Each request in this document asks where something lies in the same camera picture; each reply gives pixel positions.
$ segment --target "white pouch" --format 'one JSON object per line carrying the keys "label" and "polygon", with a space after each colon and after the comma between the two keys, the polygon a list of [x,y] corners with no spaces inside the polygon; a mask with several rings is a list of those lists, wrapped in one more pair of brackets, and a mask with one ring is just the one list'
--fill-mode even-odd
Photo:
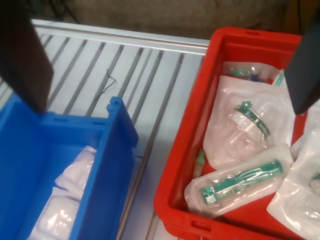
{"label": "white pouch", "polygon": [[295,119],[288,89],[221,76],[203,140],[209,164],[229,168],[266,148],[290,145]]}
{"label": "white pouch", "polygon": [[77,194],[81,199],[96,152],[97,151],[94,148],[86,146],[76,157],[74,162],[55,180],[55,183],[59,187]]}
{"label": "white pouch", "polygon": [[212,219],[277,191],[292,163],[288,145],[280,144],[245,163],[193,179],[184,198],[191,213]]}
{"label": "white pouch", "polygon": [[290,148],[293,160],[298,158],[299,152],[306,144],[309,134],[316,129],[320,129],[320,100],[309,108],[303,135]]}
{"label": "white pouch", "polygon": [[79,205],[76,194],[53,187],[28,240],[68,240]]}
{"label": "white pouch", "polygon": [[320,131],[311,132],[266,209],[304,239],[320,240]]}

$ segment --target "medical supply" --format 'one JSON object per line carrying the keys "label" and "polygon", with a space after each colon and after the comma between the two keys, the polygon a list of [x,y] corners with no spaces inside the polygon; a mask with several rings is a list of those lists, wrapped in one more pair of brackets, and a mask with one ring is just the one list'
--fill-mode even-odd
{"label": "medical supply", "polygon": [[320,130],[312,131],[267,211],[304,239],[320,240]]}
{"label": "medical supply", "polygon": [[310,188],[312,189],[312,191],[317,194],[320,195],[320,172],[317,172],[310,181]]}
{"label": "medical supply", "polygon": [[216,170],[240,164],[277,144],[290,144],[296,115],[288,90],[221,76],[203,140]]}
{"label": "medical supply", "polygon": [[53,187],[28,240],[68,240],[79,205],[76,194]]}
{"label": "medical supply", "polygon": [[194,170],[193,170],[193,179],[196,179],[201,176],[202,169],[204,168],[205,165],[205,151],[201,149],[199,151],[198,156],[195,159],[195,165],[194,165]]}
{"label": "medical supply", "polygon": [[191,213],[215,218],[274,193],[292,164],[288,145],[280,144],[244,163],[193,179],[184,198]]}
{"label": "medical supply", "polygon": [[94,163],[96,152],[94,148],[86,146],[74,162],[55,180],[55,183],[59,187],[77,194],[81,199]]}
{"label": "medical supply", "polygon": [[274,159],[262,166],[241,172],[235,176],[202,188],[202,197],[205,204],[210,206],[216,201],[274,178],[283,172],[284,170],[279,160]]}
{"label": "medical supply", "polygon": [[280,71],[260,62],[225,61],[222,74],[228,77],[272,84]]}
{"label": "medical supply", "polygon": [[280,70],[279,74],[275,77],[272,85],[276,87],[282,87],[282,88],[287,87],[285,70],[283,69]]}

